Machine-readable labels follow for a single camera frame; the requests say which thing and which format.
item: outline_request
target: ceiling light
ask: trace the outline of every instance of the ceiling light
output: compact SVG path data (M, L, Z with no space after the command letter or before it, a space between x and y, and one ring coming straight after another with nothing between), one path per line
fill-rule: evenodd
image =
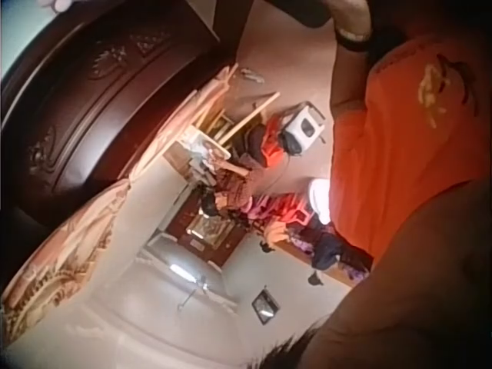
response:
M188 273L185 269L180 267L179 265L173 264L169 267L174 273L179 275L181 278L184 278L188 282L197 283L197 278L193 277L191 273Z

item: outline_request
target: picture frame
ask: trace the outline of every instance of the picture frame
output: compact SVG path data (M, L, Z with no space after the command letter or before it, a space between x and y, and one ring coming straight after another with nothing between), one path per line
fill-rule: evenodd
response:
M280 306L266 287L263 288L260 294L253 300L251 306L263 325L266 325L266 323L271 321L280 310Z

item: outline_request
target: wristwatch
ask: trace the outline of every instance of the wristwatch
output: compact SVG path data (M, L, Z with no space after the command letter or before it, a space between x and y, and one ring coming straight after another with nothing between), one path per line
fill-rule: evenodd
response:
M371 46L371 35L356 35L335 27L337 43L350 52L366 52Z

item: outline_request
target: carved door panel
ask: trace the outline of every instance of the carved door panel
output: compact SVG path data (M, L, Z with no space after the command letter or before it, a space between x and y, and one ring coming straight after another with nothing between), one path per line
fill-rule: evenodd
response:
M6 176L15 204L50 229L117 180L218 67L210 68L218 59L194 65L218 40L185 0L123 2L82 31L75 26L16 103L12 139L2 130L15 158ZM160 104L148 106L162 90Z

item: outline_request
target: wooden door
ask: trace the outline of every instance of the wooden door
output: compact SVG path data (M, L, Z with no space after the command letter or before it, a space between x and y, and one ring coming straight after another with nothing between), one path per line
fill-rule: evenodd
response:
M210 261L218 267L222 267L242 241L246 233L246 230L242 227L235 226L232 228L231 232L229 232L228 236L222 241L221 245L211 256Z
M204 219L199 215L199 194L193 191L171 220L166 232L178 243L203 261L224 265L241 242L246 231L227 220L215 218L212 227L201 227Z

